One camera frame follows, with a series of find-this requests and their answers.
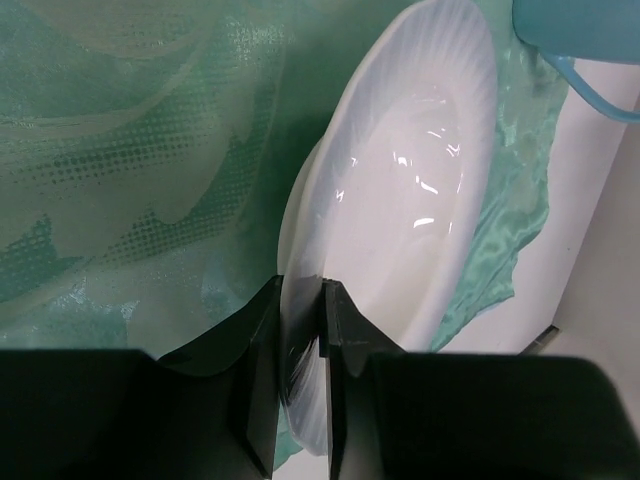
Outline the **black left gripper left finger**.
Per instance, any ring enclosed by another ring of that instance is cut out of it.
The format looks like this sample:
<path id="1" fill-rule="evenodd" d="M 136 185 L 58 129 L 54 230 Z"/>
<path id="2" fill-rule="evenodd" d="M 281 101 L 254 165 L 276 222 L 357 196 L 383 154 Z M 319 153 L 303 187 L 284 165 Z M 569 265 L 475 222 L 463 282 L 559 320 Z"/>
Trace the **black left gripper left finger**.
<path id="1" fill-rule="evenodd" d="M 281 286 L 272 277 L 240 310 L 159 359 L 175 402 L 159 474 L 272 474 Z"/>

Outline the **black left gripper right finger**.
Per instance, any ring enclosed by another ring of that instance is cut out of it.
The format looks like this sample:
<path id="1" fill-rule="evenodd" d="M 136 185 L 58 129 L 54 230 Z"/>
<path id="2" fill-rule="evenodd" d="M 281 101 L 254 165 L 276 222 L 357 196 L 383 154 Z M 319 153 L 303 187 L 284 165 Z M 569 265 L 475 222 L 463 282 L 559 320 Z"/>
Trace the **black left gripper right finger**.
<path id="1" fill-rule="evenodd" d="M 402 349 L 356 307 L 345 286 L 325 280 L 319 314 L 326 363 L 327 435 L 331 479 L 383 479 L 376 354 Z"/>

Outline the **white ribbed plate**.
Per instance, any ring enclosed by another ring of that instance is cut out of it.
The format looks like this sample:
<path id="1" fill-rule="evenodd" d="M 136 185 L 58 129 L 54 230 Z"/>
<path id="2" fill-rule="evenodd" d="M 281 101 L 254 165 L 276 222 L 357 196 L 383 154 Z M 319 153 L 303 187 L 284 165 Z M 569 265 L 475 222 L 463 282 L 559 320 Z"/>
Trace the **white ribbed plate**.
<path id="1" fill-rule="evenodd" d="M 289 430 L 328 451 L 325 363 L 312 323 L 324 280 L 409 351 L 429 347 L 461 277 L 493 155 L 497 71 L 472 1 L 403 10 L 355 70 L 289 196 L 282 397 Z"/>

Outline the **green satin placemat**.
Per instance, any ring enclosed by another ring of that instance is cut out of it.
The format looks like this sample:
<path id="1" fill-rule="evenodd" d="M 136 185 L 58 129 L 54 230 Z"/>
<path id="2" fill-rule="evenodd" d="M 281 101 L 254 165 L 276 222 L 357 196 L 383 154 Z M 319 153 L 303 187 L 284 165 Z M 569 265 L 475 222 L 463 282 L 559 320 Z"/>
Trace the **green satin placemat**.
<path id="1" fill-rule="evenodd" d="M 5 1 L 1 348 L 159 357 L 279 273 L 289 192 L 402 1 Z"/>

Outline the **light blue mug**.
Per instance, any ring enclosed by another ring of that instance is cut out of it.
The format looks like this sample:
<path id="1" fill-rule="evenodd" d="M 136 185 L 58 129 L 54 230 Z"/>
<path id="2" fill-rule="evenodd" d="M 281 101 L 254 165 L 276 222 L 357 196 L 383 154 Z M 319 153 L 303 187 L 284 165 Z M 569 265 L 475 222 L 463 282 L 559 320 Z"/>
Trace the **light blue mug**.
<path id="1" fill-rule="evenodd" d="M 534 47 L 593 109 L 637 124 L 637 111 L 605 100 L 572 66 L 573 59 L 639 64 L 639 3 L 634 0 L 519 0 L 512 6 L 517 37 Z"/>

